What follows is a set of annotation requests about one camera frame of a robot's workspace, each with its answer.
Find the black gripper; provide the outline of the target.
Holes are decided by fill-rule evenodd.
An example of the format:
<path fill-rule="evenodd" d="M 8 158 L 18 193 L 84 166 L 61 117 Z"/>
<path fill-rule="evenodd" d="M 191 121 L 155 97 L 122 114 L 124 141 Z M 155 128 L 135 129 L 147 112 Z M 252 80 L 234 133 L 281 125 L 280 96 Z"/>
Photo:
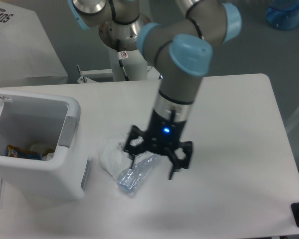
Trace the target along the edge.
<path fill-rule="evenodd" d="M 137 155 L 149 151 L 169 158 L 172 163 L 169 180 L 172 179 L 174 172 L 178 172 L 181 168 L 188 169 L 193 153 L 193 142 L 180 141 L 185 124 L 186 121 L 171 121 L 170 118 L 166 119 L 153 110 L 147 130 L 142 131 L 136 125 L 132 125 L 123 149 L 132 160 L 130 168 L 133 167 Z M 139 137 L 143 138 L 143 141 L 132 145 L 131 142 Z M 184 153 L 183 158 L 176 155 L 178 149 Z"/>

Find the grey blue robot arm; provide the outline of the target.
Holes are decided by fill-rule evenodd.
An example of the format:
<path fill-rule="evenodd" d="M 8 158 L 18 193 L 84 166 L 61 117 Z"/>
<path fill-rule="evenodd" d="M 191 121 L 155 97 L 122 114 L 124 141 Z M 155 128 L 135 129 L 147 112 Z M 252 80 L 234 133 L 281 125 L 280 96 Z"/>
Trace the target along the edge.
<path fill-rule="evenodd" d="M 131 159 L 143 152 L 167 156 L 171 172 L 187 169 L 191 141 L 180 141 L 203 77 L 208 73 L 213 47 L 236 37 L 242 28 L 239 10 L 217 0 L 179 0 L 185 19 L 170 26 L 149 22 L 119 38 L 119 27 L 140 24 L 137 0 L 70 0 L 78 24 L 86 29 L 114 24 L 110 36 L 120 51 L 137 49 L 162 75 L 146 131 L 133 125 L 124 151 Z"/>

